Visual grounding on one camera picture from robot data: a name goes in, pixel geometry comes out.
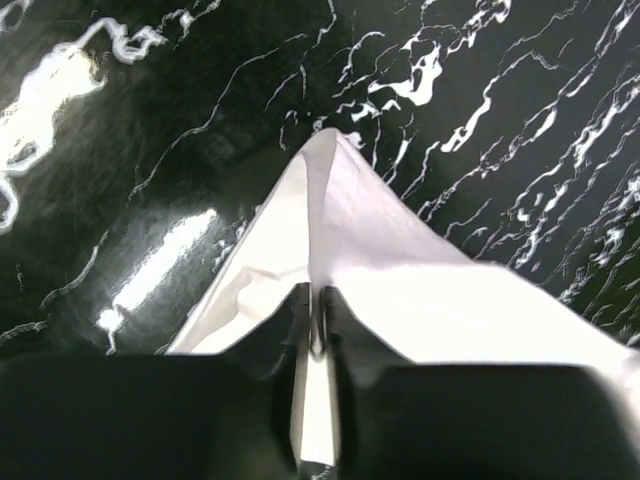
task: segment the black marble surface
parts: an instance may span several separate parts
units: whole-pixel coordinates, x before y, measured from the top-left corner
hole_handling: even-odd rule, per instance
[[[435,231],[633,344],[639,7],[0,2],[0,357],[162,351],[330,126]]]

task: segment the black object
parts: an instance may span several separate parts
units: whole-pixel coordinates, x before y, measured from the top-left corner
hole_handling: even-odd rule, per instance
[[[0,370],[0,478],[297,478],[300,285],[218,356],[27,357]]]
[[[326,298],[340,480],[640,478],[621,420],[587,372],[411,365],[355,319],[339,292]]]
[[[309,287],[221,355],[26,357],[0,367],[0,478],[636,480],[587,372],[413,365],[322,296],[337,469],[296,467],[290,420]]]

